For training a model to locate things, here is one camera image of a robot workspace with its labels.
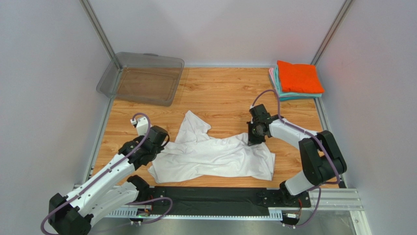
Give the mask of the white t-shirt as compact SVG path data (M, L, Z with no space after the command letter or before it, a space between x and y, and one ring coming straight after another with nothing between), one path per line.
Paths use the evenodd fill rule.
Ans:
M165 146L148 169L155 182L183 182L204 175L272 180L275 154L266 144L249 146L247 133L210 137L210 129L208 123L187 111L175 141Z

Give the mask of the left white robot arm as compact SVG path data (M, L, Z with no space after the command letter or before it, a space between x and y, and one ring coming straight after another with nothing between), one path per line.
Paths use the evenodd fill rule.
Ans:
M86 235L103 217L119 207L149 199L149 184L137 175L138 168L153 161L164 149L169 134L161 127L150 127L144 135L126 142L111 161L87 182L49 201L49 223L60 235Z

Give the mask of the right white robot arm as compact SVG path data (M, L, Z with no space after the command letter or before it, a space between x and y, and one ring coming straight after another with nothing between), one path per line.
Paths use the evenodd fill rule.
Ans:
M301 128L280 115L270 115L262 104L251 107L249 112L252 119L247 123L248 145L276 138L300 152L302 170L279 186L278 200L282 204L296 204L307 190L326 184L346 172L346 161L331 132Z

